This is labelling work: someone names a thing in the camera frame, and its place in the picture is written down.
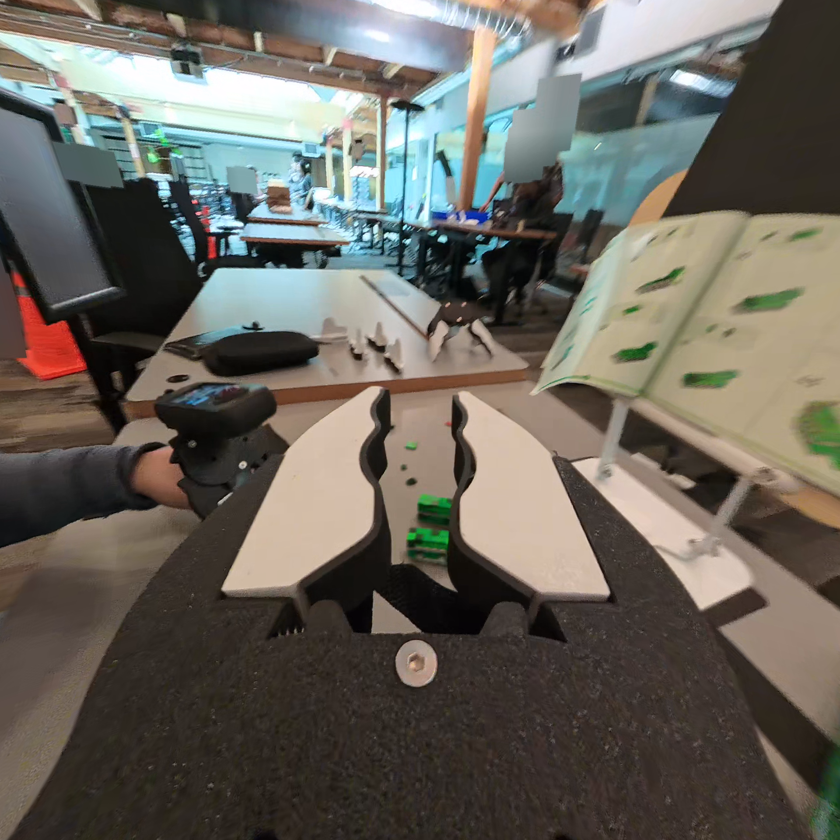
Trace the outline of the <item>black claw device white fingers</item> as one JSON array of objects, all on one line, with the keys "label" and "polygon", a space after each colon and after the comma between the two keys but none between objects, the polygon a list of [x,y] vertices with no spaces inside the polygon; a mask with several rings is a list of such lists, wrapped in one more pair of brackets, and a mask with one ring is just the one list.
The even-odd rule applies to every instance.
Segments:
[{"label": "black claw device white fingers", "polygon": [[447,341],[463,333],[472,347],[481,347],[490,357],[495,354],[496,342],[480,316],[478,307],[469,301],[442,302],[427,325],[427,356],[435,362]]}]

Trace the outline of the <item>black monitor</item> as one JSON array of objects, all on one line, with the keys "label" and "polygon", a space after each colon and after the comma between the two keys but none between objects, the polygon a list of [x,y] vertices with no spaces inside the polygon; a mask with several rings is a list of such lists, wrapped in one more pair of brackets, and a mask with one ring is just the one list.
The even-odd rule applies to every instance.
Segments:
[{"label": "black monitor", "polygon": [[127,296],[54,112],[2,89],[2,254],[47,323]]}]

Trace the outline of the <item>wooden pillar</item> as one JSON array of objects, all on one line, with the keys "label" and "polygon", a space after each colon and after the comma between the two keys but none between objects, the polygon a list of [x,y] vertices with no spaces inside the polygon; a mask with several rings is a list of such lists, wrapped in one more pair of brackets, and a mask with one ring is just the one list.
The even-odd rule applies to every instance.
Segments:
[{"label": "wooden pillar", "polygon": [[459,211],[470,210],[475,197],[484,120],[487,115],[487,100],[496,46],[497,37],[490,29],[483,27],[476,29],[470,64],[465,145],[457,203]]}]

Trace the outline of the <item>orange traffic cone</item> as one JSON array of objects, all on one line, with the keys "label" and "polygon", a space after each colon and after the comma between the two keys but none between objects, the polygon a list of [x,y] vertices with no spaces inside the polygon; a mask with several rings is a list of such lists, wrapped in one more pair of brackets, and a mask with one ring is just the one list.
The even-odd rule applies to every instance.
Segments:
[{"label": "orange traffic cone", "polygon": [[25,356],[17,362],[42,382],[54,381],[88,370],[65,322],[46,324],[17,273],[12,273],[26,344]]}]

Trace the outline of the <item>green instruction booklet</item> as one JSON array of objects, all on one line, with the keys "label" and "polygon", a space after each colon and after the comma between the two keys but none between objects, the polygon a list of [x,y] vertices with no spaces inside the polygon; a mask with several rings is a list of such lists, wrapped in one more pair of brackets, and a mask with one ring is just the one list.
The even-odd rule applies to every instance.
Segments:
[{"label": "green instruction booklet", "polygon": [[645,399],[837,496],[838,216],[627,228],[591,264],[533,392],[564,384]]}]

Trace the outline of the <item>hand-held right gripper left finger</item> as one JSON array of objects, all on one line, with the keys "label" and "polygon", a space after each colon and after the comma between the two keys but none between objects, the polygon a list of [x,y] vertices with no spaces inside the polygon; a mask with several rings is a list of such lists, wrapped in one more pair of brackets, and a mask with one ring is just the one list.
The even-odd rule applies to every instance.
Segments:
[{"label": "hand-held right gripper left finger", "polygon": [[317,421],[287,450],[227,573],[229,599],[321,601],[345,612],[387,576],[392,541],[380,480],[391,395],[371,386]]}]

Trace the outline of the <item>green and grey brick assembly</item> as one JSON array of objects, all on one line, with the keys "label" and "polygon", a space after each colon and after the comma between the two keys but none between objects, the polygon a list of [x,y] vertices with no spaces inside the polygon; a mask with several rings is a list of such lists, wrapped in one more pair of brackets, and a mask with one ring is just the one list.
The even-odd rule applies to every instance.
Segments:
[{"label": "green and grey brick assembly", "polygon": [[409,559],[446,566],[449,531],[440,528],[410,528],[406,534],[406,555]]}]

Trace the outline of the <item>wooden work table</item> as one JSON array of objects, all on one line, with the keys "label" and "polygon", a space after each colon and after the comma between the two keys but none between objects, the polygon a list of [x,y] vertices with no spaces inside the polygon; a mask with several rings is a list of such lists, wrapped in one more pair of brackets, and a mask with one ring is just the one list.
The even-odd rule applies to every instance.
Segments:
[{"label": "wooden work table", "polygon": [[563,229],[540,229],[534,227],[499,227],[489,223],[468,224],[453,220],[435,220],[429,225],[429,232],[435,233],[437,242],[444,240],[449,245],[448,267],[444,270],[444,289],[452,296],[473,301],[479,293],[472,285],[467,286],[465,268],[468,256],[480,245],[489,245],[495,240],[502,243],[536,243],[537,255],[546,250],[557,251],[565,236]]},{"label": "wooden work table", "polygon": [[316,267],[323,269],[330,257],[341,256],[351,241],[329,227],[249,223],[240,231],[241,240],[266,264],[277,268],[302,269],[305,254],[321,254]]}]

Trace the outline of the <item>black office chair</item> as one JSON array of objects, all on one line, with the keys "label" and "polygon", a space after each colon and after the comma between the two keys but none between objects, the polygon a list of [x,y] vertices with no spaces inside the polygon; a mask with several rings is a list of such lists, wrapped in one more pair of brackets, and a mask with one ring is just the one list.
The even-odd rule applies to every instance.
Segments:
[{"label": "black office chair", "polygon": [[202,289],[197,270],[174,231],[156,184],[82,185],[77,197],[93,222],[120,299],[97,303],[70,319],[70,331],[114,433],[126,424],[123,398],[147,361],[166,343]]}]

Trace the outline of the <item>grey desk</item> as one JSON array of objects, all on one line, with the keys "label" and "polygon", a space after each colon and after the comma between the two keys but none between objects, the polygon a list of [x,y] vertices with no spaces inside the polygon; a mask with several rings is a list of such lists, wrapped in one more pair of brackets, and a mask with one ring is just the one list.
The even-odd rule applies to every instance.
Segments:
[{"label": "grey desk", "polygon": [[[571,460],[595,457],[603,435],[549,393],[529,395],[522,381],[475,389],[549,449]],[[393,421],[419,431],[452,457],[448,419],[454,391],[397,394]],[[628,455],[620,466],[679,510],[700,530],[712,515]],[[33,562],[22,591],[2,621],[1,836],[10,838],[34,803],[65,747],[77,714],[119,625],[161,563],[194,530],[187,511],[157,508],[78,522],[52,536],[2,550],[2,563]],[[838,606],[742,535],[721,545],[747,565],[766,601],[757,612],[722,625],[721,635],[761,674],[749,705],[760,741],[784,792],[810,812],[833,745],[838,745]],[[793,711],[759,722],[771,701]]]}]

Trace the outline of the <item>black panel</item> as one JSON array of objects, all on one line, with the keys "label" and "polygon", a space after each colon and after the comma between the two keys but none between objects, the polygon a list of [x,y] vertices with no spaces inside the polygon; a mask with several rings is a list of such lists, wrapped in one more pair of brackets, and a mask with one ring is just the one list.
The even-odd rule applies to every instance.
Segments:
[{"label": "black panel", "polygon": [[665,216],[839,214],[839,2],[783,1]]}]

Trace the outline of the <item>person's left forearm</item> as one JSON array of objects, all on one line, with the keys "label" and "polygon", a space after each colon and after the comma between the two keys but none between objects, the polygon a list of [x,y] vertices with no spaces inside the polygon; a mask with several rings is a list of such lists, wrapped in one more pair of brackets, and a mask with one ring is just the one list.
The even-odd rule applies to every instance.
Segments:
[{"label": "person's left forearm", "polygon": [[1,546],[50,534],[85,519],[158,503],[132,487],[142,456],[163,449],[98,445],[1,455]]}]

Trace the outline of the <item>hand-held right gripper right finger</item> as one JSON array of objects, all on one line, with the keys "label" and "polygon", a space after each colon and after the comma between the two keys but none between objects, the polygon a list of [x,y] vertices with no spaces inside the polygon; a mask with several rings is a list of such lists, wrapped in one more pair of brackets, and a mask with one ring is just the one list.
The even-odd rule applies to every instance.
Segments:
[{"label": "hand-held right gripper right finger", "polygon": [[472,607],[606,603],[611,589],[550,451],[471,392],[451,406],[448,576]]}]

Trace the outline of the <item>round-cornered wooden board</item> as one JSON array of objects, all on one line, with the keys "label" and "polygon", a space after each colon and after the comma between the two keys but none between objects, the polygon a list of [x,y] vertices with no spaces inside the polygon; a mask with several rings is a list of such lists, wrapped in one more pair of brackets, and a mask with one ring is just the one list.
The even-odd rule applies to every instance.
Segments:
[{"label": "round-cornered wooden board", "polygon": [[651,224],[661,219],[684,181],[687,172],[687,170],[679,171],[659,183],[640,203],[627,226],[635,227]]}]

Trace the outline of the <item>person's left hand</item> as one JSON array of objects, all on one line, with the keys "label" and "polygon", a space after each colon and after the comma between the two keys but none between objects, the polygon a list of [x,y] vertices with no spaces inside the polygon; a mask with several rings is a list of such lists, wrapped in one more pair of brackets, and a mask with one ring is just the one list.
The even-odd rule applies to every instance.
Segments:
[{"label": "person's left hand", "polygon": [[173,460],[169,446],[142,453],[131,474],[132,491],[166,508],[191,509],[190,501],[181,487],[182,468]]}]

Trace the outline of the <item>green toy box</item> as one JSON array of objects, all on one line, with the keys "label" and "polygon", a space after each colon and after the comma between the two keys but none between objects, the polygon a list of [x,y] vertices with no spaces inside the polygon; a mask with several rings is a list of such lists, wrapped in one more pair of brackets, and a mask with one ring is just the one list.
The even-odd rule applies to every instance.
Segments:
[{"label": "green toy box", "polygon": [[810,830],[814,839],[839,839],[839,744],[828,754]]}]

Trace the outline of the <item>black zip case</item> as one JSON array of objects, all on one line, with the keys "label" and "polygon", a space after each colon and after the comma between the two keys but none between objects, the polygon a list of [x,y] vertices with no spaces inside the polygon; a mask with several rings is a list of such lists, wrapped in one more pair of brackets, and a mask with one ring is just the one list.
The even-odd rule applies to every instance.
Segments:
[{"label": "black zip case", "polygon": [[214,375],[236,377],[297,367],[319,350],[318,342],[299,332],[242,332],[208,344],[200,359]]}]

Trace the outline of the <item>white book stand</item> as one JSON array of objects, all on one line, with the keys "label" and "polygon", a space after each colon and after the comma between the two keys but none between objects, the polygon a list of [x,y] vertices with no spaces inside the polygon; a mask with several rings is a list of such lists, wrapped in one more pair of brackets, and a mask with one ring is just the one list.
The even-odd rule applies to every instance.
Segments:
[{"label": "white book stand", "polygon": [[[631,411],[676,436],[682,443],[729,467],[737,476],[711,524],[702,529],[620,467],[617,455]],[[653,546],[714,627],[723,627],[764,609],[748,565],[723,544],[751,489],[796,492],[802,483],[724,437],[667,413],[648,400],[615,395],[599,458],[574,463],[603,497]]]}]

